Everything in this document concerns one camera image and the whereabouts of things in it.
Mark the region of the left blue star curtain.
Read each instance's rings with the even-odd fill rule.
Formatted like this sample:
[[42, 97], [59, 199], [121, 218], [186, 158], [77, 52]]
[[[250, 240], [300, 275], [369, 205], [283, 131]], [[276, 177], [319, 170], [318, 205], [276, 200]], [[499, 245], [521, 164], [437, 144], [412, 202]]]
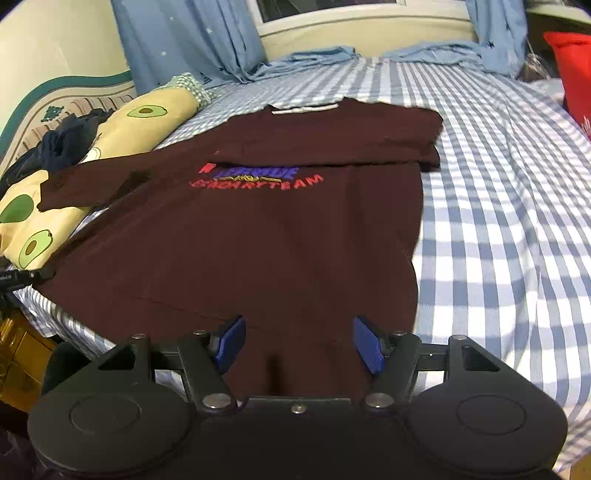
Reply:
[[139, 94], [190, 73], [201, 85], [252, 83], [356, 58], [346, 46], [270, 61], [245, 1], [113, 1], [118, 33]]

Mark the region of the white framed window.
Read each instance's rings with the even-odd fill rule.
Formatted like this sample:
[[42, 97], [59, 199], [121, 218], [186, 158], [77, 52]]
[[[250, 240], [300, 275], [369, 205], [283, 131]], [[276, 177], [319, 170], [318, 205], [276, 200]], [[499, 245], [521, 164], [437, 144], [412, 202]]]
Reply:
[[390, 18], [434, 18], [471, 22], [464, 1], [397, 1], [385, 4], [362, 4], [298, 13], [297, 15], [264, 21], [262, 7], [257, 1], [247, 1], [254, 25], [260, 37], [328, 23]]

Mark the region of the yellow avocado print pillow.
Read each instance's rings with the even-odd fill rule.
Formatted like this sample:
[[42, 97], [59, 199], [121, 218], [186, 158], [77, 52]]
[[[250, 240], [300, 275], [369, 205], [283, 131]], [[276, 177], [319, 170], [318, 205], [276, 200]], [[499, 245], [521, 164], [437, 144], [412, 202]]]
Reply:
[[1, 196], [1, 256], [19, 270], [41, 268], [94, 209], [143, 182], [146, 155], [211, 104], [190, 74], [113, 110], [84, 158], [55, 174], [39, 170]]

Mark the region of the maroon printed t-shirt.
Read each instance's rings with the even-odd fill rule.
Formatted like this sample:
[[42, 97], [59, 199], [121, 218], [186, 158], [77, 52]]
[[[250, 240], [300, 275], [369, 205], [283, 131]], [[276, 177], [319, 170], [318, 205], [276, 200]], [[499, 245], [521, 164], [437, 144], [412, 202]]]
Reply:
[[143, 182], [52, 254], [40, 293], [114, 342], [240, 315], [233, 393], [358, 397], [353, 319], [414, 327], [422, 173], [442, 128], [433, 110], [353, 99], [232, 117], [147, 153]]

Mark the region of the blue star curtain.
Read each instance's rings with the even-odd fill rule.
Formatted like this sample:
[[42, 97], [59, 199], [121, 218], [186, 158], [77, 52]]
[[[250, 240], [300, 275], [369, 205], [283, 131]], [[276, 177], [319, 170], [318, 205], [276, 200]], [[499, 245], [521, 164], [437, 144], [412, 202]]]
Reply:
[[390, 60], [459, 66], [516, 78], [526, 59], [528, 25], [520, 0], [466, 3], [477, 39], [420, 43], [385, 53]]
[[113, 1], [118, 33], [139, 94], [190, 73], [201, 85], [252, 83], [356, 58], [346, 46], [270, 61], [245, 1]]

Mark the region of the right blue star curtain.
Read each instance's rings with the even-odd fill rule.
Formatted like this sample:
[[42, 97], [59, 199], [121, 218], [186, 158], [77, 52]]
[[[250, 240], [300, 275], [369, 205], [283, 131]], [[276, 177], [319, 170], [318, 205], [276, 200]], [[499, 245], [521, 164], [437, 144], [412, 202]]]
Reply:
[[477, 39], [420, 43], [385, 53], [390, 60], [459, 66], [516, 78], [526, 59], [528, 25], [520, 0], [466, 3]]

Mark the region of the dark navy clothes pile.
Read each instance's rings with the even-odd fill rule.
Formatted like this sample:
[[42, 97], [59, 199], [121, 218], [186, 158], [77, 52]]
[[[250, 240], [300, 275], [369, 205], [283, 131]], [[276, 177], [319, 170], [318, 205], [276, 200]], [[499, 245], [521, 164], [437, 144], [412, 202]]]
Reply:
[[76, 117], [68, 115], [55, 130], [44, 134], [40, 142], [27, 150], [1, 177], [1, 196], [29, 175], [46, 170], [49, 174], [79, 163], [91, 148], [98, 127], [113, 110], [93, 109]]

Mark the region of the red bag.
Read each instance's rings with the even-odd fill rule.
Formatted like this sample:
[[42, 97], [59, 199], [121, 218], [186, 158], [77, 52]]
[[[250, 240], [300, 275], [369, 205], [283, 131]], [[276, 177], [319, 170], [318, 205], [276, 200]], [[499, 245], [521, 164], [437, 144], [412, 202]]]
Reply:
[[590, 137], [591, 36], [545, 32], [543, 37], [554, 52], [568, 111], [585, 135]]

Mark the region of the blue white checkered bedsheet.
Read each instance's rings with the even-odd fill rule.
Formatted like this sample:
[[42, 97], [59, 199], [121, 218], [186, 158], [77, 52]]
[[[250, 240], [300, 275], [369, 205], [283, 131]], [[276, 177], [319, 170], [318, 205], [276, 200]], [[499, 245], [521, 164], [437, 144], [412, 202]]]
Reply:
[[556, 463], [590, 451], [590, 144], [551, 98], [458, 67], [360, 59], [212, 91], [178, 142], [259, 111], [353, 98], [440, 113], [413, 263], [415, 331], [464, 334], [552, 397], [568, 420]]

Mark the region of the green trimmed headboard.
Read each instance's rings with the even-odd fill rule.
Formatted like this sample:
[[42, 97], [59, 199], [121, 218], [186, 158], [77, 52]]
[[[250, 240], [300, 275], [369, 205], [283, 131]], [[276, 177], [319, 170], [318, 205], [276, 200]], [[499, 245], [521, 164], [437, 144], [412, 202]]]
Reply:
[[6, 171], [68, 115], [116, 110], [135, 96], [128, 71], [106, 77], [64, 76], [42, 83], [24, 97], [1, 132], [1, 170]]

